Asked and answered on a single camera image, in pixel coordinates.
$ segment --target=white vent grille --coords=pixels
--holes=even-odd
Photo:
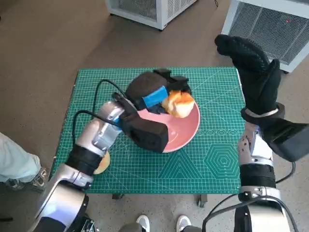
[[[144,16],[156,21],[156,0],[111,0],[113,9]]]
[[[229,35],[249,38],[289,65],[309,42],[309,19],[240,2]]]
[[[178,15],[195,0],[168,0],[168,18]]]

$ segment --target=air conditioner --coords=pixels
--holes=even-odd
[[[196,0],[106,0],[110,14],[163,30]]]
[[[309,53],[309,0],[231,0],[222,34],[255,41],[290,73]]]

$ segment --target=white shoe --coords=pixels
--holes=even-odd
[[[190,222],[190,219],[185,216],[185,215],[182,215],[178,218],[177,220],[177,224],[176,224],[176,232],[181,232],[183,231],[183,229],[187,226],[191,226],[191,222]]]
[[[150,231],[150,222],[146,215],[140,215],[136,222],[140,224],[146,230],[146,232]]]

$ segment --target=green cutting mat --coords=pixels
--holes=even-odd
[[[153,68],[84,69],[78,72],[64,122],[53,172],[72,149],[72,118],[78,110],[92,109],[96,85],[102,78],[125,90],[133,78]],[[244,106],[237,71],[233,67],[170,68],[172,75],[189,78],[199,105],[201,123],[184,148],[157,154],[133,144],[122,133],[110,150],[111,164],[94,177],[92,193],[237,193],[239,188],[237,141],[243,132]],[[97,109],[111,100],[115,89],[103,84]],[[90,120],[80,115],[78,136]]]

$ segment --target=bread piece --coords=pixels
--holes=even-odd
[[[162,101],[162,107],[174,117],[187,117],[194,107],[194,98],[187,92],[174,91]]]
[[[110,153],[107,151],[104,158],[101,160],[100,164],[98,165],[98,168],[93,172],[93,174],[100,174],[104,172],[107,167],[111,163],[111,156]]]

